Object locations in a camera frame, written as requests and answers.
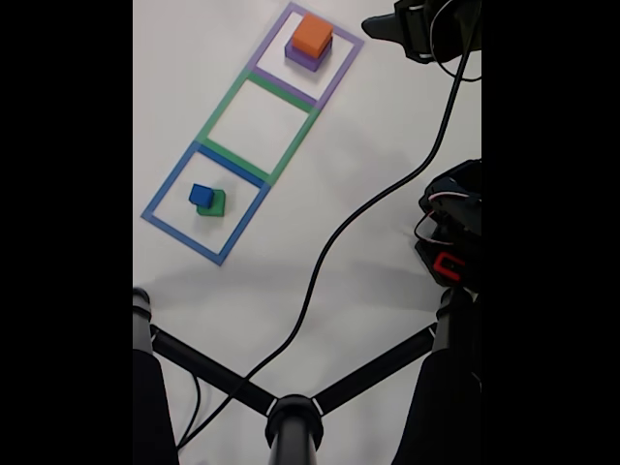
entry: black wire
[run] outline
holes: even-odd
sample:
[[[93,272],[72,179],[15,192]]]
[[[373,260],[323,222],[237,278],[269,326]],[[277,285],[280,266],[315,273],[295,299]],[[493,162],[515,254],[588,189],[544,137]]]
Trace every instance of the black wire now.
[[[437,16],[439,15],[439,13],[442,10],[440,10],[437,15],[435,15],[435,18],[433,18],[433,22],[435,22],[435,19],[437,19]],[[435,45],[433,44],[433,24],[431,23],[431,28],[430,28],[430,54],[433,55],[433,59],[437,62],[437,64],[439,65],[439,67],[444,71],[444,73],[446,73],[448,76],[450,76],[451,78],[456,78],[455,75],[453,75],[450,71],[448,71],[448,69],[444,66],[443,63],[441,63],[438,59],[437,56],[435,56]],[[465,82],[476,82],[482,79],[482,75],[475,77],[473,79],[471,78],[467,78],[467,77],[462,77],[461,80],[465,81]]]
[[[306,297],[303,300],[303,305],[301,305],[301,312],[299,312],[299,317],[297,318],[297,322],[295,323],[293,331],[291,332],[289,337],[286,339],[286,341],[282,343],[280,347],[278,347],[275,351],[273,351],[273,353],[271,353],[261,363],[256,365],[252,369],[252,371],[250,371],[245,376],[245,378],[241,380],[241,382],[237,385],[235,389],[231,391],[231,393],[224,400],[224,402],[222,402],[222,404],[217,409],[215,409],[215,411],[205,421],[203,421],[202,424],[198,428],[196,428],[194,432],[192,432],[192,434],[190,434],[184,441],[181,441],[179,443],[178,447],[176,448],[177,450],[181,450],[182,448],[187,446],[190,441],[192,441],[203,429],[205,429],[213,421],[213,419],[215,419],[220,414],[220,412],[224,410],[224,408],[227,405],[229,405],[229,403],[234,399],[234,396],[239,392],[241,388],[243,388],[245,383],[247,383],[254,375],[256,375],[259,371],[261,371],[272,360],[274,360],[276,357],[282,354],[291,345],[291,343],[297,336],[297,333],[301,329],[301,324],[303,323],[303,320],[306,316],[306,312],[308,311],[308,306],[310,305],[310,299],[312,298],[312,292],[314,291],[314,286],[317,282],[317,278],[319,277],[319,270],[321,269],[321,265],[323,264],[323,261],[326,259],[327,252],[329,251],[333,243],[336,241],[338,236],[342,233],[342,231],[346,230],[347,227],[351,225],[351,223],[353,223],[354,220],[359,215],[361,215],[363,212],[365,212],[368,208],[373,206],[375,203],[381,201],[382,199],[387,197],[392,192],[396,191],[397,189],[400,189],[405,184],[407,184],[408,182],[411,182],[416,177],[418,177],[418,175],[421,172],[423,172],[426,169],[426,167],[428,167],[428,165],[430,165],[430,163],[433,161],[433,159],[435,158],[435,155],[437,155],[437,152],[439,151],[439,147],[442,144],[442,141],[444,139],[444,134],[446,133],[446,129],[448,127],[448,121],[450,120],[450,114],[452,113],[452,108],[454,107],[454,101],[456,100],[456,92],[458,91],[458,87],[460,85],[461,79],[463,78],[463,72],[465,71],[465,65],[467,65],[467,60],[469,58],[469,53],[471,51],[472,41],[478,29],[479,18],[480,18],[480,14],[478,14],[478,16],[476,17],[476,22],[474,24],[474,30],[468,40],[466,51],[463,54],[463,57],[461,58],[461,61],[458,65],[458,70],[456,71],[456,78],[454,79],[454,83],[452,84],[452,88],[449,92],[448,103],[446,104],[446,110],[444,111],[444,116],[442,118],[442,122],[439,127],[439,132],[437,134],[437,138],[435,138],[435,143],[433,144],[433,147],[431,148],[431,151],[428,154],[428,156],[424,159],[421,165],[417,167],[415,170],[413,170],[411,173],[407,174],[400,181],[395,182],[394,184],[386,188],[384,191],[377,194],[375,197],[367,201],[364,205],[362,205],[355,212],[353,212],[351,216],[349,216],[349,218],[347,218],[345,222],[342,225],[340,225],[338,229],[331,235],[331,237],[327,241],[327,244],[323,248],[321,255],[319,255],[319,259],[317,260],[317,263],[314,265],[314,270],[312,271],[312,276],[310,277],[310,283],[308,284],[308,290],[306,291]]]
[[[196,420],[196,416],[198,415],[198,410],[201,407],[201,385],[198,384],[198,378],[196,377],[196,375],[192,375],[192,377],[194,378],[194,384],[196,385],[196,396],[197,396],[196,408],[194,409],[194,414],[192,415],[192,419],[190,419],[190,424],[187,425],[187,429],[183,433],[183,436],[181,436],[181,440],[178,442],[179,445],[183,441],[185,441],[185,438],[190,433],[190,429],[192,429],[192,425],[194,424],[194,421]]]

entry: stacked cubes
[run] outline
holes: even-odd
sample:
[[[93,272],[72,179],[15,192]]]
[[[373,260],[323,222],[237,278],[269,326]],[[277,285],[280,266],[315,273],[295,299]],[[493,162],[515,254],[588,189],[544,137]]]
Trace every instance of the stacked cubes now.
[[[194,184],[190,193],[190,202],[196,206],[200,216],[224,216],[226,194],[221,189],[211,189]]]
[[[333,26],[317,16],[306,14],[287,42],[287,58],[316,72],[331,50]]]

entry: green square outline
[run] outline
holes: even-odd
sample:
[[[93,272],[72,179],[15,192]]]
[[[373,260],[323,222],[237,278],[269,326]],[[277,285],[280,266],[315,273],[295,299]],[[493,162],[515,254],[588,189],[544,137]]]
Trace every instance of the green square outline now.
[[[236,155],[235,153],[233,153],[226,147],[220,145],[219,143],[215,142],[214,140],[211,140],[208,137],[211,130],[215,127],[215,124],[218,122],[222,114],[224,114],[224,111],[226,111],[229,104],[233,101],[233,98],[236,96],[237,92],[239,91],[239,89],[241,88],[241,86],[246,80],[249,80],[257,84],[259,87],[266,90],[270,94],[273,94],[276,97],[284,100],[288,104],[291,104],[294,107],[301,109],[302,111],[305,111],[306,113],[308,113],[308,117],[301,125],[301,128],[299,128],[299,131],[297,131],[297,134],[294,136],[293,140],[287,147],[286,151],[282,155],[282,158],[277,163],[277,165],[275,166],[271,174],[266,173],[265,171],[261,170],[260,168],[251,164],[244,158]],[[214,152],[218,153],[222,157],[226,158],[227,160],[234,163],[235,165],[238,165],[244,170],[251,172],[258,179],[266,182],[270,186],[273,186],[275,182],[278,180],[278,178],[280,177],[280,175],[282,174],[282,171],[284,171],[284,168],[293,158],[293,155],[295,155],[295,152],[297,151],[297,149],[303,142],[304,138],[310,131],[310,128],[312,127],[312,125],[314,124],[314,122],[316,121],[320,113],[321,111],[318,108],[315,108],[311,106],[310,104],[303,102],[302,100],[298,99],[295,95],[290,94],[286,90],[278,87],[272,82],[269,82],[263,77],[260,77],[252,73],[251,70],[244,69],[241,73],[239,73],[239,76],[237,76],[237,78],[234,80],[228,92],[226,93],[226,95],[224,95],[224,98],[220,101],[217,108],[211,113],[209,118],[206,120],[201,130],[196,135],[195,141],[210,148]]]

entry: green cube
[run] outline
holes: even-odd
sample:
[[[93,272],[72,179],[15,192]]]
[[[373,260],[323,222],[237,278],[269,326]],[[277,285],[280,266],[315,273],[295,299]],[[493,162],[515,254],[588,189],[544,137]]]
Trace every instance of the green cube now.
[[[206,208],[197,205],[196,211],[200,216],[224,216],[224,205],[226,204],[226,194],[220,189],[213,189],[213,201],[211,206]]]

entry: orange cube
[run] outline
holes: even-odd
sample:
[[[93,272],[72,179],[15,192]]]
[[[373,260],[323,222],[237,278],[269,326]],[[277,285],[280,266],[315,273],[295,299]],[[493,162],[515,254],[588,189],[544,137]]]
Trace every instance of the orange cube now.
[[[331,39],[333,26],[328,22],[306,13],[293,33],[293,47],[319,58],[321,52]]]

